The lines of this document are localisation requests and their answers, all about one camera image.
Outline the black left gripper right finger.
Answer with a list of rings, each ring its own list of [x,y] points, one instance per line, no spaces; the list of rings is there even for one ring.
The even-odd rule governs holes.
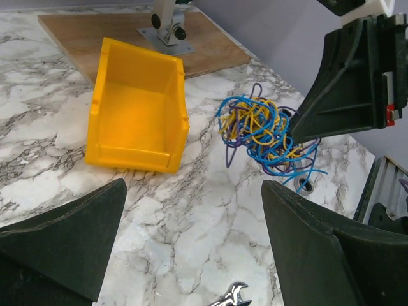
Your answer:
[[[380,204],[367,224],[276,181],[261,187],[285,305],[406,305],[407,218]]]

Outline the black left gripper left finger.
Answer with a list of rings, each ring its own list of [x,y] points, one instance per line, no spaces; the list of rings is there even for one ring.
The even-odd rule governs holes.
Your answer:
[[[97,302],[127,195],[119,178],[1,228],[1,305]]]

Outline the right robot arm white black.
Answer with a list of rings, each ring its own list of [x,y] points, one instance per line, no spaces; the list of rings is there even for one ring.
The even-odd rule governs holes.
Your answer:
[[[407,14],[394,1],[322,1],[341,17],[320,69],[290,121],[295,143],[384,129],[407,106]]]

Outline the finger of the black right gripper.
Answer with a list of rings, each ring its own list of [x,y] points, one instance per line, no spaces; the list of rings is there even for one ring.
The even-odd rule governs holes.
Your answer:
[[[325,36],[319,72],[290,121],[290,135],[305,143],[385,128],[385,92],[378,18],[359,18]]]

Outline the yellow bin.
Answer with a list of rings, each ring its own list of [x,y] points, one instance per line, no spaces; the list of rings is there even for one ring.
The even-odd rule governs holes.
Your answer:
[[[188,132],[182,59],[104,38],[86,163],[176,173]]]

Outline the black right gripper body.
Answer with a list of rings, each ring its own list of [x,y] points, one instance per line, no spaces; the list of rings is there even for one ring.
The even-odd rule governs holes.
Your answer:
[[[394,126],[407,106],[407,14],[382,21],[382,59],[387,80],[386,126]]]

